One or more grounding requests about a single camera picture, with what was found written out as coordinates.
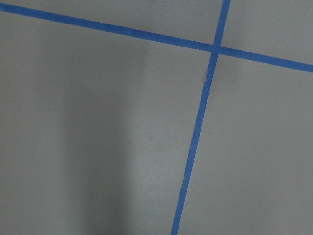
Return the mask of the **blue tape strip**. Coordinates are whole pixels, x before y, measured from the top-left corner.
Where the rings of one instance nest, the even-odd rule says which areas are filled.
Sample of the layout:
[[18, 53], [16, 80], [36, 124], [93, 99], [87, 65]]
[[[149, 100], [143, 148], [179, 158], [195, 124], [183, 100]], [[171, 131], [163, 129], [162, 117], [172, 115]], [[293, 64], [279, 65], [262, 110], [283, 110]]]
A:
[[[123, 26], [118, 26], [118, 25], [113, 25], [113, 24], [108, 24], [108, 23], [101, 23], [101, 22], [86, 20], [82, 18], [67, 16], [67, 15], [42, 11], [42, 10], [36, 10], [32, 8], [21, 7], [21, 6], [11, 5], [11, 4], [5, 4], [5, 3], [0, 4], [0, 10], [1, 12], [12, 13], [12, 14], [17, 14], [17, 15], [22, 15], [26, 17], [32, 17], [32, 18], [37, 18], [37, 19], [42, 19], [42, 20], [47, 20], [47, 21], [53, 21], [53, 22], [58, 22], [62, 24], [69, 24], [69, 25], [74, 25], [78, 27], [90, 28], [90, 29], [94, 29], [98, 31], [104, 31], [104, 32], [109, 32], [113, 34], [124, 35], [128, 37], [174, 45], [178, 47], [195, 49], [195, 50], [200, 50], [204, 52], [211, 52], [213, 48], [216, 47], [217, 43], [222, 42], [224, 29], [225, 29], [225, 22], [218, 23], [217, 28], [216, 28], [217, 39], [214, 40], [213, 44], [207, 44], [207, 43], [202, 43], [198, 41], [178, 38], [174, 36], [152, 33], [152, 32], [138, 30], [134, 28], [128, 28], [128, 27], [123, 27]], [[298, 71], [305, 71], [309, 73], [312, 73], [313, 71], [312, 64], [306, 64], [306, 63], [297, 62], [293, 60], [282, 59], [278, 57], [238, 50], [238, 49], [229, 48], [229, 47], [219, 46], [218, 53], [221, 55], [229, 56], [229, 57], [270, 64], [270, 65], [289, 68], [289, 69], [298, 70]]]

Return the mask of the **blue tape strip crossing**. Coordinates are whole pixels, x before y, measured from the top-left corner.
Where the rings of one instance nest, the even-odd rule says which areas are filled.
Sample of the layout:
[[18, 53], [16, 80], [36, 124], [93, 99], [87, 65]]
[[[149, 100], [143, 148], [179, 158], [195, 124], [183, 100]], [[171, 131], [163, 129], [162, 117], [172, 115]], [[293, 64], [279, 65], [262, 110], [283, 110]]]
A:
[[210, 89], [213, 81], [213, 76], [215, 73], [215, 68], [221, 48], [221, 43], [224, 35], [224, 29], [225, 29], [225, 24], [227, 21], [227, 16], [229, 12], [231, 1], [229, 0], [224, 0], [221, 6], [221, 11], [215, 31], [215, 36], [214, 36], [214, 41], [213, 41], [213, 46], [211, 50], [211, 55], [209, 58], [208, 62], [208, 67], [207, 67], [207, 74], [206, 74], [206, 79], [205, 83], [203, 85], [202, 93], [201, 93], [201, 99], [200, 99], [200, 104], [197, 112], [197, 117], [195, 121], [195, 126], [194, 126], [194, 131], [190, 143], [190, 148], [188, 152], [188, 157], [185, 165], [185, 170], [184, 170], [184, 179], [182, 182], [182, 186], [179, 192], [179, 197], [178, 197], [178, 203], [172, 223], [172, 228], [171, 228], [171, 235], [177, 235], [179, 232], [179, 225], [181, 222], [181, 217], [183, 214], [183, 209], [185, 205], [185, 200], [187, 196], [187, 191], [188, 191], [188, 186], [192, 174], [192, 169], [194, 165], [194, 160], [196, 156], [196, 151], [199, 143], [199, 138], [201, 134], [201, 128], [203, 124], [203, 119], [207, 107], [207, 102], [210, 94]]

